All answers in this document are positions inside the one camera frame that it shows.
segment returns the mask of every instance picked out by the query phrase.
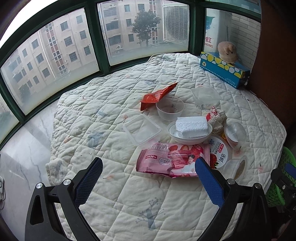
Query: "bed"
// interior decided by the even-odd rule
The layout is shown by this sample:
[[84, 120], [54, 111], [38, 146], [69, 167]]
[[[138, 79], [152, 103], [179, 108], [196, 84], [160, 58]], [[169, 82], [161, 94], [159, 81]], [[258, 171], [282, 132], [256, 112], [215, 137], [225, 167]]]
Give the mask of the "bed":
[[[185, 103], [182, 116], [206, 115], [209, 110], [195, 105], [191, 88], [214, 87], [220, 94], [219, 107], [228, 121], [241, 123], [247, 143], [234, 158], [246, 155], [243, 185], [255, 182], [266, 190], [276, 168], [286, 130], [278, 118], [247, 90], [237, 90], [199, 67], [198, 57], [189, 53], [160, 54], [148, 62], [94, 78], [86, 85], [64, 93], [54, 116], [51, 159], [46, 164], [51, 185], [73, 178], [96, 157], [104, 169], [89, 199], [80, 210], [100, 240], [188, 240], [196, 241], [218, 207], [213, 205], [198, 178], [169, 178], [135, 170], [140, 149], [132, 145], [122, 123], [140, 112], [144, 94], [179, 82], [170, 93]], [[144, 111], [163, 131], [161, 142], [173, 142], [155, 107]], [[241, 205], [224, 234], [231, 234]], [[75, 239], [57, 205], [61, 223]]]

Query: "stuffed animal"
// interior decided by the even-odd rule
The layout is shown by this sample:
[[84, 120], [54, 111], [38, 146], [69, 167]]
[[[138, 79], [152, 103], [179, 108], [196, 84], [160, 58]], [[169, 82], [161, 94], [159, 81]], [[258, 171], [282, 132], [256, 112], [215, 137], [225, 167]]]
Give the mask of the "stuffed animal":
[[237, 48], [231, 42], [220, 42], [218, 44], [219, 57], [228, 64], [238, 61]]

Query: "glass pane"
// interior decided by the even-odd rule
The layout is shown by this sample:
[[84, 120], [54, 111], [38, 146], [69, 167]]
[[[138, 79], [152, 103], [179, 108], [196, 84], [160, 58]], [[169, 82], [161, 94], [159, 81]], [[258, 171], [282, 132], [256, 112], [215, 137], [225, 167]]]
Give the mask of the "glass pane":
[[[83, 21], [78, 24], [76, 17], [80, 15]], [[84, 9], [50, 24], [23, 42], [1, 67], [7, 87], [25, 114], [57, 91], [99, 70]], [[54, 40], [53, 47], [48, 35]]]
[[0, 95], [0, 142], [4, 140], [7, 134], [18, 122], [18, 119], [10, 111]]
[[98, 11], [110, 65], [188, 50], [186, 4], [167, 0], [108, 1], [99, 3]]
[[258, 49], [261, 24], [250, 18], [217, 9], [207, 9], [204, 51], [218, 52], [218, 44], [235, 44], [240, 62], [252, 69]]
[[206, 0], [209, 2], [221, 2], [242, 7], [253, 12], [261, 13], [260, 0]]

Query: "blue tissue box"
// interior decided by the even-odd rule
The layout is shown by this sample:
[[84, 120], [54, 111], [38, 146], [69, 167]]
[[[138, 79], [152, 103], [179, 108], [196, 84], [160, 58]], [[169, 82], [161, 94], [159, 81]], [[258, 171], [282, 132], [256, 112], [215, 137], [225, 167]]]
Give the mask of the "blue tissue box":
[[219, 58], [219, 53], [201, 52], [200, 57], [200, 67], [202, 69], [216, 75], [236, 89], [245, 84], [250, 76], [250, 70], [247, 67], [239, 62], [228, 64]]

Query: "clear plastic container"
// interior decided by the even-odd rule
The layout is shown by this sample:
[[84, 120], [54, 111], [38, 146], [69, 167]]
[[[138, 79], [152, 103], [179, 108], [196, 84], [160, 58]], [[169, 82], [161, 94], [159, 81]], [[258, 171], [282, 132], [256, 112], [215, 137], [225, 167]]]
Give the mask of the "clear plastic container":
[[122, 128], [135, 146], [146, 149], [160, 140], [161, 127], [144, 114], [124, 123]]
[[246, 156], [231, 159], [219, 171], [225, 179], [232, 178], [238, 183], [244, 176], [247, 162], [248, 158]]
[[221, 100], [221, 96], [218, 92], [208, 85], [200, 85], [196, 88], [192, 88], [191, 92], [197, 106], [202, 106], [204, 104], [214, 106], [219, 100]]
[[224, 133], [229, 145], [234, 150], [240, 150], [242, 145], [246, 142], [246, 139], [247, 139], [246, 130], [238, 122], [226, 124], [224, 126]]
[[166, 121], [175, 121], [181, 116], [184, 102], [175, 96], [165, 96], [156, 103], [158, 115]]

